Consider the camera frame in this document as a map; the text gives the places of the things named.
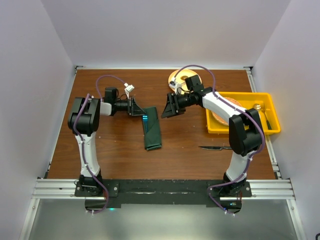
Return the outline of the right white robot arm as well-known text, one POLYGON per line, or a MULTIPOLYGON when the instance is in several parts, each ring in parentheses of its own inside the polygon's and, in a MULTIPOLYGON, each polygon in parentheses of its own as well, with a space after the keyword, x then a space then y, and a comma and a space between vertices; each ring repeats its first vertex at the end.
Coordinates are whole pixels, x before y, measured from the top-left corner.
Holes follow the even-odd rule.
POLYGON ((186 107, 198 105, 217 113, 228 122, 229 145, 233 151, 228 169, 224 173, 223 183, 212 185, 208 190, 222 188, 230 197, 235 196, 247 179, 247 171, 253 156, 265 145, 260 115, 254 108, 245 109, 222 97, 212 87, 205 88, 198 75, 185 79, 187 93, 167 94, 166 106, 162 118, 182 115, 186 107))

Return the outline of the dark green cloth napkin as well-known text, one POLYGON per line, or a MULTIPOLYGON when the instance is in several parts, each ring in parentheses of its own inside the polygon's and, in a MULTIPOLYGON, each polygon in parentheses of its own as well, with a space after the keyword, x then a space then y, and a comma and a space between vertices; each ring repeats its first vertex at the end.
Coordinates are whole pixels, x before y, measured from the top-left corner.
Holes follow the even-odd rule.
POLYGON ((158 118, 157 108, 155 106, 144 108, 145 115, 148 116, 148 132, 145 133, 144 124, 142 120, 144 133, 144 148, 146 151, 157 150, 162 147, 162 135, 160 128, 160 121, 158 118))

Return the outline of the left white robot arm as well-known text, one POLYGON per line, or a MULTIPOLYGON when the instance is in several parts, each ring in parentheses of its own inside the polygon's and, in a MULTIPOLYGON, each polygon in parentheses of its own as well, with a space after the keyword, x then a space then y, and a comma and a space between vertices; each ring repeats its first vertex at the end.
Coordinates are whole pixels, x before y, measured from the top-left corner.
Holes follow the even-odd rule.
POLYGON ((75 98, 67 125, 72 130, 79 149, 81 169, 76 183, 79 192, 87 192, 91 196, 107 193, 96 150, 100 116, 114 116, 119 111, 127 112, 132 117, 143 116, 146 112, 130 96, 134 88, 132 84, 124 84, 126 99, 118 97, 118 89, 115 87, 107 87, 103 98, 94 98, 89 93, 86 97, 75 98))

